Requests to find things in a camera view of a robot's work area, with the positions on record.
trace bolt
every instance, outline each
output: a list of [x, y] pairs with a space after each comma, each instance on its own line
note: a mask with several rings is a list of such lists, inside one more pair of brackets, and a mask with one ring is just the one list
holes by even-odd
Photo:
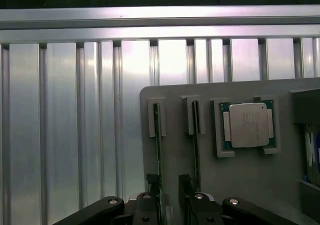
[[116, 204], [118, 201], [117, 200], [110, 200], [109, 203], [110, 204]]
[[230, 200], [229, 200], [229, 203], [231, 203], [232, 205], [238, 205], [238, 204], [239, 204], [239, 201], [238, 201], [238, 200], [235, 200], [235, 199], [230, 199]]
[[194, 197], [197, 199], [202, 199], [204, 196], [202, 196], [201, 194], [196, 194], [196, 195], [194, 195]]

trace aluminum wall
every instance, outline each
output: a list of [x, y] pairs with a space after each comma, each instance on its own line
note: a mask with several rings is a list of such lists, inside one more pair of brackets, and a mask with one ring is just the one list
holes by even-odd
[[320, 77], [319, 31], [0, 31], [0, 225], [51, 225], [102, 197], [144, 191], [144, 87]]

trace corrugated metal panel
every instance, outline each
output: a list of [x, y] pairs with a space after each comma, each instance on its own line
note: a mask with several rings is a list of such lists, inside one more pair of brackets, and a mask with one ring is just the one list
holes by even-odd
[[297, 67], [302, 77], [320, 76], [319, 38], [303, 34], [299, 50], [287, 35], [258, 41], [245, 26], [231, 31], [237, 36], [121, 42], [101, 41], [108, 33], [92, 28], [92, 39], [76, 43], [80, 30], [72, 31], [55, 31], [66, 36], [60, 43], [39, 44], [20, 31], [25, 44], [1, 47], [3, 224], [51, 225], [101, 197], [143, 191], [139, 94], [146, 86], [294, 78]]

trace metal screw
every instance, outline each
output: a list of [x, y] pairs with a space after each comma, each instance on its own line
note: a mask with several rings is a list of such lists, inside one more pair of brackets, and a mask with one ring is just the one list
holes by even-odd
[[204, 196], [202, 196], [201, 194], [196, 194], [196, 195], [194, 195], [194, 197], [197, 199], [202, 199]]
[[117, 200], [110, 200], [109, 203], [110, 204], [116, 204], [118, 201]]
[[231, 203], [232, 205], [238, 205], [238, 204], [239, 204], [239, 201], [238, 201], [238, 200], [235, 200], [235, 199], [230, 199], [230, 200], [229, 200], [229, 203]]

